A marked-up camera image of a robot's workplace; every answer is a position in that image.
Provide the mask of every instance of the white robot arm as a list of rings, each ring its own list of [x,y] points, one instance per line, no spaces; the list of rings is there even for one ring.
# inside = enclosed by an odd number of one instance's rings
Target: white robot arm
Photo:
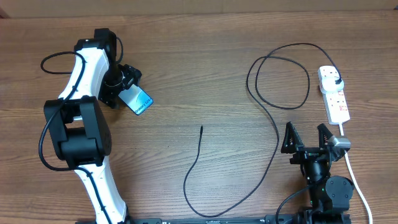
[[[69,169],[75,170],[83,181],[98,224],[130,222],[126,203],[119,195],[110,169],[111,134],[97,102],[99,99],[116,108],[115,99],[121,92],[127,104],[137,101],[142,93],[136,91],[141,72],[116,61],[116,39],[109,29],[96,29],[93,39],[79,40],[75,52],[84,58],[85,69],[76,91],[63,102],[81,75],[80,56],[76,56],[69,82],[59,98],[46,101],[44,106],[46,120],[54,116],[49,131],[55,153],[59,159],[66,160]],[[83,120],[84,127],[65,126],[76,120]]]

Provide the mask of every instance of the black joint housing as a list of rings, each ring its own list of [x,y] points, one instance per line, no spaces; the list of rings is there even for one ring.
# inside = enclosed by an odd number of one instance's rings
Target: black joint housing
[[[45,102],[47,121],[62,101]],[[84,127],[67,128],[65,124],[72,123],[76,116],[81,116]],[[111,133],[95,96],[83,96],[65,103],[50,123],[49,131],[57,157],[65,160],[71,169],[83,164],[101,166],[104,156],[111,153]]]
[[[99,89],[98,98],[110,108],[117,108],[116,98],[123,91],[123,72],[120,65],[116,64],[116,34],[108,28],[95,29],[94,38],[80,39],[75,45],[75,51],[84,48],[96,47],[103,49],[109,62],[108,71],[106,71]]]
[[[123,87],[124,90],[130,89],[132,85],[138,86],[139,80],[141,79],[142,73],[140,70],[134,68],[131,65],[119,65],[120,70],[123,72]]]

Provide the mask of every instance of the wood grain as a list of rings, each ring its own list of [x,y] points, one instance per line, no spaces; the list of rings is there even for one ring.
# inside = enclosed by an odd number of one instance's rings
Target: wood grain
[[[139,68],[141,87],[155,103],[141,116],[101,105],[111,128],[112,172],[134,217],[195,218],[184,201],[183,178],[195,159],[200,125],[202,151],[187,181],[188,197],[202,213],[218,213],[243,198],[261,178],[276,144],[269,118],[250,99],[245,78],[255,59],[293,42],[322,46],[346,83],[351,121],[351,164],[373,211],[375,223],[398,219],[398,14],[394,11],[292,12],[205,16],[114,16],[69,19],[0,20],[0,223],[73,223],[95,214],[73,172],[47,170],[37,155],[45,124],[43,105],[68,81],[49,75],[40,61],[71,50],[95,28],[109,27],[123,40],[124,63]],[[293,121],[307,146],[316,146],[320,123],[327,123],[317,69],[328,60],[317,49],[292,47],[277,55],[302,63],[310,73],[306,104],[293,111],[267,106],[283,137]],[[70,70],[73,57],[55,58],[49,70]],[[250,79],[253,87],[254,77]],[[298,105],[306,76],[296,65],[269,60],[259,78],[269,101]],[[338,134],[338,128],[329,126]],[[55,157],[50,138],[45,157]],[[344,160],[333,175],[349,177]],[[261,217],[303,187],[300,169],[277,152],[256,191],[224,217]],[[282,210],[297,211],[297,197]],[[354,194],[353,223],[366,223]]]
[[[1,0],[5,18],[393,10],[398,0]]]

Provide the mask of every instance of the plug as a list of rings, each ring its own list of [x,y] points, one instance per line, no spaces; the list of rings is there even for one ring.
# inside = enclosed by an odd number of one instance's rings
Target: plug
[[[339,73],[334,66],[325,65],[318,69],[319,87],[323,94],[340,91],[344,88],[344,81],[339,84],[336,81],[339,79]]]

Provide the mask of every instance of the white cable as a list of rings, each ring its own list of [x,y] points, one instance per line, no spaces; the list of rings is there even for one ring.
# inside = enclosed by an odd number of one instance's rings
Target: white cable
[[[339,123],[338,127],[340,129],[340,135],[344,136],[343,124]],[[369,207],[368,202],[365,199],[365,196],[362,194],[362,191],[361,191],[361,189],[359,189],[358,183],[356,182],[353,169],[351,168],[351,164],[349,163],[348,152],[346,152],[346,154],[344,155],[344,158],[346,159],[348,172],[349,172],[349,174],[350,174],[350,176],[351,176],[351,178],[352,178],[352,180],[354,182],[355,189],[358,192],[359,196],[361,197],[361,199],[363,201],[363,204],[365,205],[366,211],[368,212],[369,224],[373,224],[373,217],[372,217],[371,208]]]

